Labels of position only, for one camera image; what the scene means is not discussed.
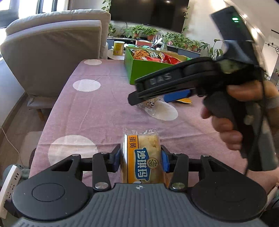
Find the person's right hand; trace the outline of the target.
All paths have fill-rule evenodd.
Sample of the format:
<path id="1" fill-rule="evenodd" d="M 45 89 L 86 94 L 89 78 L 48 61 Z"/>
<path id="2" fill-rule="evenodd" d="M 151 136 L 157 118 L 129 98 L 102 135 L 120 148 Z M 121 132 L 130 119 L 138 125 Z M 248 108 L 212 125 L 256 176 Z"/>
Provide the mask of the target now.
<path id="1" fill-rule="evenodd" d="M 233 98 L 239 101 L 257 101 L 261 100 L 265 90 L 266 98 L 278 97 L 278 90 L 270 81 L 264 81 L 264 87 L 259 81 L 249 82 L 243 85 L 229 85 L 227 92 Z M 278 107 L 267 109 L 270 129 L 272 130 L 275 148 L 278 149 Z M 229 119 L 217 118 L 206 107 L 201 110 L 203 119 L 211 118 L 213 128 L 219 133 L 221 140 L 230 150 L 239 150 L 241 148 L 242 135 L 233 130 L 233 123 Z"/>

